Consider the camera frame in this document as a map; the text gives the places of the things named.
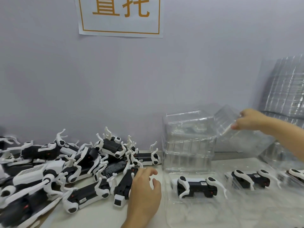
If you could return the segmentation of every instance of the right hand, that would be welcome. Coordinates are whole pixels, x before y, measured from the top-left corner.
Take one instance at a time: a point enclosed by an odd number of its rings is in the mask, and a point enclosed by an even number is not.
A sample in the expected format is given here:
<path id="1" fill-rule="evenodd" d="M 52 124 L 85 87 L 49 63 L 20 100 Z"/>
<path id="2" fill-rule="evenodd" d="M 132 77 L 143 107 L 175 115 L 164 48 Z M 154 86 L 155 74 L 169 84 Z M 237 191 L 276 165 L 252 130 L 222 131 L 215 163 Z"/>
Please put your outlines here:
<path id="1" fill-rule="evenodd" d="M 161 203 L 161 183 L 152 180 L 154 189 L 150 187 L 150 176 L 157 170 L 148 167 L 140 168 L 132 182 L 128 202 L 127 219 L 122 228 L 144 228 L 156 214 Z"/>
<path id="2" fill-rule="evenodd" d="M 241 112 L 241 118 L 238 118 L 231 125 L 233 130 L 262 130 L 270 119 L 259 111 L 254 109 L 245 109 Z"/>

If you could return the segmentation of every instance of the gray wall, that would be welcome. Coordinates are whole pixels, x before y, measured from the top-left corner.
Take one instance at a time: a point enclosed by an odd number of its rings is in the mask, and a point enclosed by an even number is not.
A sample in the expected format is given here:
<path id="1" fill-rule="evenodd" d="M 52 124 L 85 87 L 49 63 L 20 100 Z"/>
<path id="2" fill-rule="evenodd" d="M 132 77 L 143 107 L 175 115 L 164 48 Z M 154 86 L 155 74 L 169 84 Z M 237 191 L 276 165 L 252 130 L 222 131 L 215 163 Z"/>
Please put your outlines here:
<path id="1" fill-rule="evenodd" d="M 304 51 L 303 6 L 165 0 L 156 39 L 79 35 L 74 0 L 0 0 L 0 125 L 37 143 L 63 128 L 94 142 L 108 126 L 161 148 L 166 112 L 254 105 L 261 61 Z"/>

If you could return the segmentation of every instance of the table surface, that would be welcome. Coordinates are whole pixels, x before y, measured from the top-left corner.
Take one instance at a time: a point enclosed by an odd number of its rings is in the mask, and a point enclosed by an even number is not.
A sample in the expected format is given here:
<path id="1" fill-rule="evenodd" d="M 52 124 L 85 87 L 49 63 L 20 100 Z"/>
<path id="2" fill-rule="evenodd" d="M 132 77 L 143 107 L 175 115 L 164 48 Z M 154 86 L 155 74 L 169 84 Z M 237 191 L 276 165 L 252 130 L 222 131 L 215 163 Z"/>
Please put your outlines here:
<path id="1" fill-rule="evenodd" d="M 233 160 L 219 160 L 212 161 L 214 168 L 222 171 L 229 171 L 231 168 L 239 168 L 245 170 L 246 168 L 251 168 L 257 162 L 260 162 L 256 158 L 245 158 L 245 159 L 233 159 Z M 158 175 L 152 176 L 162 183 L 163 171 L 162 166 L 154 166 Z M 117 176 L 118 182 L 122 178 L 122 175 Z M 84 179 L 76 183 L 76 187 L 81 188 L 88 184 L 92 184 L 93 178 Z M 127 205 L 123 208 L 118 208 L 113 206 L 114 196 L 111 195 L 107 199 L 99 200 L 87 207 L 78 210 L 75 214 L 68 214 L 64 211 L 62 203 L 55 208 L 53 213 L 48 217 L 48 219 L 42 224 L 41 228 L 85 228 L 89 227 L 120 227 L 126 219 L 127 215 Z M 256 221 L 241 221 L 242 227 L 251 228 L 256 224 Z M 147 228 L 169 228 L 166 223 L 165 218 L 165 205 L 164 199 L 162 197 L 161 205 L 151 220 Z"/>

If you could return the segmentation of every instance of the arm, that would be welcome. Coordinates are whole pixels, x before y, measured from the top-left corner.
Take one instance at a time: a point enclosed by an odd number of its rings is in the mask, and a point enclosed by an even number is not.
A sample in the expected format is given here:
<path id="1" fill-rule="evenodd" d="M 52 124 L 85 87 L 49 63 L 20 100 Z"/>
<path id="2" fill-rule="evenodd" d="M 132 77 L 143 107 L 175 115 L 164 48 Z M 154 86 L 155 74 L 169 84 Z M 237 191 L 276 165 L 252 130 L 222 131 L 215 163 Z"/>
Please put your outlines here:
<path id="1" fill-rule="evenodd" d="M 281 145 L 289 149 L 299 160 L 304 161 L 304 130 L 282 120 L 267 117 L 259 111 L 245 109 L 242 118 L 231 125 L 234 130 L 260 130 L 272 135 Z"/>
<path id="2" fill-rule="evenodd" d="M 128 202 L 127 219 L 121 228 L 145 228 L 156 214 L 161 203 L 161 183 L 152 180 L 154 189 L 150 187 L 150 176 L 157 174 L 154 168 L 140 168 L 133 179 Z"/>

